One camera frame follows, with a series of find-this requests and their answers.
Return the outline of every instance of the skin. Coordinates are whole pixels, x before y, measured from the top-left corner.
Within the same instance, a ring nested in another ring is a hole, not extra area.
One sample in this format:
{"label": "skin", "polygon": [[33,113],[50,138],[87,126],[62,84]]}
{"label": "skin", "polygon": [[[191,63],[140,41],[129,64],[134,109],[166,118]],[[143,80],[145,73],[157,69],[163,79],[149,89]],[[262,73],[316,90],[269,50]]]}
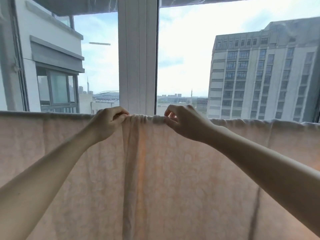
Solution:
{"label": "skin", "polygon": [[[26,239],[81,155],[111,136],[128,114],[121,107],[99,111],[79,133],[0,188],[1,239]],[[169,105],[165,116],[176,133],[223,153],[320,237],[320,172],[212,124],[191,105]]]}

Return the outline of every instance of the pink curtain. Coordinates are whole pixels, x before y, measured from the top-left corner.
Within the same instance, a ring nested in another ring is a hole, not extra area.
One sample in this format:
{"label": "pink curtain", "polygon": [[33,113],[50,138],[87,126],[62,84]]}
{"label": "pink curtain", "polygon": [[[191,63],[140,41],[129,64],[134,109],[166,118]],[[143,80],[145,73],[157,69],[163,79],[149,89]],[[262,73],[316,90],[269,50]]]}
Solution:
{"label": "pink curtain", "polygon": [[[0,185],[89,119],[1,112]],[[320,169],[318,124],[212,122]],[[176,134],[162,117],[134,115],[83,154],[28,238],[40,239],[318,238],[221,153]]]}

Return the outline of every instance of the person's right hand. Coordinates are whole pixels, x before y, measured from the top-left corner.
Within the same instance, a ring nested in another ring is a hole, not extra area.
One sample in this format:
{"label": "person's right hand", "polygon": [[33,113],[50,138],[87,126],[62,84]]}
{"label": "person's right hand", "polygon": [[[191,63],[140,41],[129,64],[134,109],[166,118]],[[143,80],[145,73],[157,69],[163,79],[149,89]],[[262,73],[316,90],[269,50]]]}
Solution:
{"label": "person's right hand", "polygon": [[215,127],[210,120],[200,115],[192,105],[178,106],[170,104],[165,111],[164,122],[176,133],[206,143],[207,137]]}

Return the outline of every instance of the sky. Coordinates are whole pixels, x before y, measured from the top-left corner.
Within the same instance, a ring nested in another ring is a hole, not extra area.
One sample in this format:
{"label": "sky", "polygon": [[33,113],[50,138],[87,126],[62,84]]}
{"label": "sky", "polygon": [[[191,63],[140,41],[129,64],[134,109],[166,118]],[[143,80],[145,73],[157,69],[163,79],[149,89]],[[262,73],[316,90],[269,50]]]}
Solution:
{"label": "sky", "polygon": [[[320,0],[244,0],[160,8],[157,95],[208,96],[216,35],[260,31],[272,21],[320,16]],[[74,17],[83,35],[79,86],[119,90],[118,13]],[[111,46],[89,42],[110,43]]]}

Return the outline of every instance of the sheer curtain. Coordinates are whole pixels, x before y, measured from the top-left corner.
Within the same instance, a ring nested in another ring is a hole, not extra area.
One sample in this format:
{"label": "sheer curtain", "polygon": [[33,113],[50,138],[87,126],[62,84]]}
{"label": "sheer curtain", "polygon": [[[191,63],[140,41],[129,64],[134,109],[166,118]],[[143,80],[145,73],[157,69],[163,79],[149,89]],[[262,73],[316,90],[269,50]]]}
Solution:
{"label": "sheer curtain", "polygon": [[[1,112],[0,185],[89,119]],[[212,122],[320,170],[318,124]],[[224,155],[134,115],[83,154],[28,239],[318,238]]]}

